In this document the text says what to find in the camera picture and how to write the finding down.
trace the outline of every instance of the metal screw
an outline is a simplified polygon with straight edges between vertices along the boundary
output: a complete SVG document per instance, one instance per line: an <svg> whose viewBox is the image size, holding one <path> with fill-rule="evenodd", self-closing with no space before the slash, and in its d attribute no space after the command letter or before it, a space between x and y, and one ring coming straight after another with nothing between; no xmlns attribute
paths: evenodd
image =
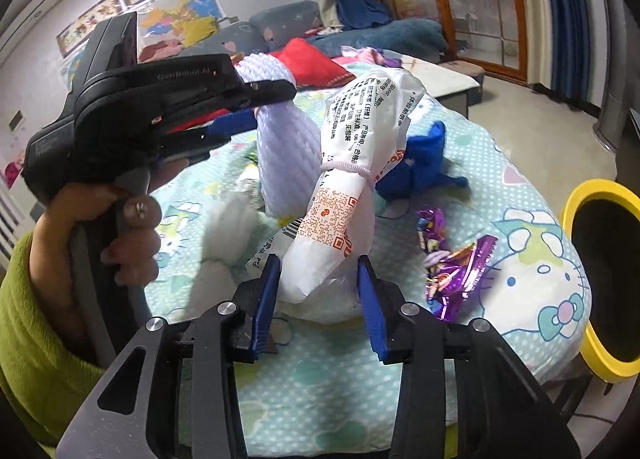
<svg viewBox="0 0 640 459"><path fill-rule="evenodd" d="M233 302L222 302L218 306L218 312L220 314L233 314L236 312L236 304Z"/></svg>
<svg viewBox="0 0 640 459"><path fill-rule="evenodd" d="M155 318L151 318L150 320L147 320L145 327L147 331L157 331L158 329L161 329L163 325L164 325L164 320L156 316Z"/></svg>
<svg viewBox="0 0 640 459"><path fill-rule="evenodd" d="M420 308L416 304L407 302L406 304L402 304L400 312L402 314L406 314L407 316L415 316L420 312Z"/></svg>
<svg viewBox="0 0 640 459"><path fill-rule="evenodd" d="M475 331L479 333L486 333L490 328L491 324L484 318L476 318L472 323L471 327L474 328Z"/></svg>

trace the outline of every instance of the hand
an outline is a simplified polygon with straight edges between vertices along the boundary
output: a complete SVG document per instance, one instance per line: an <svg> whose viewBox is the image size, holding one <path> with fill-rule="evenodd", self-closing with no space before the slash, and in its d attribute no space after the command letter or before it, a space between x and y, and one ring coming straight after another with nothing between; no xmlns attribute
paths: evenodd
<svg viewBox="0 0 640 459"><path fill-rule="evenodd" d="M152 176L149 191L171 181L187 165L184 159L162 167ZM53 198L33 231L29 272L34 295L66 348L87 361L94 361L94 352L74 297L69 236L76 222L96 219L116 200L127 197L116 185L70 183ZM139 203L146 206L143 218L136 213ZM120 265L115 277L118 283L144 286L158 277L153 256L160 249L155 231L162 219L160 205L149 196L130 198L124 204L124 217L130 230L115 239L100 259L106 265Z"/></svg>

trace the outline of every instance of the white elastic band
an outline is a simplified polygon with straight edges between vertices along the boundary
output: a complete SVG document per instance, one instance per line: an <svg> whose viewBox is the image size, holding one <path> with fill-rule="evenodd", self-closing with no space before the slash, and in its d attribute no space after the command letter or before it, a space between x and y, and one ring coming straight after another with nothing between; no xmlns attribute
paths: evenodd
<svg viewBox="0 0 640 459"><path fill-rule="evenodd" d="M364 166L360 166L359 164L355 164L350 161L333 160L322 163L322 165L320 166L320 171L325 172L327 170L333 170L334 168L337 170L362 175L364 179L367 180L367 183L369 183L371 190L374 191L376 189L376 183L373 181L373 178L371 177L371 171L368 168L364 168Z"/></svg>
<svg viewBox="0 0 640 459"><path fill-rule="evenodd" d="M451 254L450 251L445 251L441 249L440 251L433 251L432 253L428 253L424 258L424 269L429 269L436 265L439 261L448 257Z"/></svg>

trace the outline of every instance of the finger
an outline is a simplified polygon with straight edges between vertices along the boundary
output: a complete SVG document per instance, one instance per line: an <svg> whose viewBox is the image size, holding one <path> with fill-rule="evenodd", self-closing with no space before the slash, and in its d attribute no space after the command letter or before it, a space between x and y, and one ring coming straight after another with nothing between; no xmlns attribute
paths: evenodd
<svg viewBox="0 0 640 459"><path fill-rule="evenodd" d="M122 285L145 286L158 278L158 272L158 262L146 259L134 265L123 265L116 273L115 281Z"/></svg>
<svg viewBox="0 0 640 459"><path fill-rule="evenodd" d="M160 250L160 236L149 228L134 228L115 239L100 254L103 264L135 264Z"/></svg>
<svg viewBox="0 0 640 459"><path fill-rule="evenodd" d="M182 170L184 170L188 166L189 160L185 158L178 159L178 161L172 161L171 163L166 163L160 168L157 168L151 176L149 191L152 192L156 188L167 184L169 181L171 181L171 179L176 177Z"/></svg>
<svg viewBox="0 0 640 459"><path fill-rule="evenodd" d="M148 195L129 199L124 204L123 213L132 228L155 228L162 220L160 204Z"/></svg>
<svg viewBox="0 0 640 459"><path fill-rule="evenodd" d="M47 208L51 216L69 222L93 220L118 199L129 194L113 184L69 183L58 192Z"/></svg>

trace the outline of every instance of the purple candy wrapper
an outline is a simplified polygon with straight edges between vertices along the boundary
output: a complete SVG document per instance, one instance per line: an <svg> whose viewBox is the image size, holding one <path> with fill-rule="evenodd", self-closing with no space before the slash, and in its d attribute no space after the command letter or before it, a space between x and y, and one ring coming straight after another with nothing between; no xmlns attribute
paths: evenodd
<svg viewBox="0 0 640 459"><path fill-rule="evenodd" d="M435 286L434 298L442 304L441 310L432 311L434 315L445 322L456 320L462 303L482 280L497 241L491 235L483 235L431 267L427 290L430 285Z"/></svg>
<svg viewBox="0 0 640 459"><path fill-rule="evenodd" d="M420 247L425 253L433 253L446 248L445 239L447 230L444 224L444 215L440 208L420 210L418 213L418 239Z"/></svg>

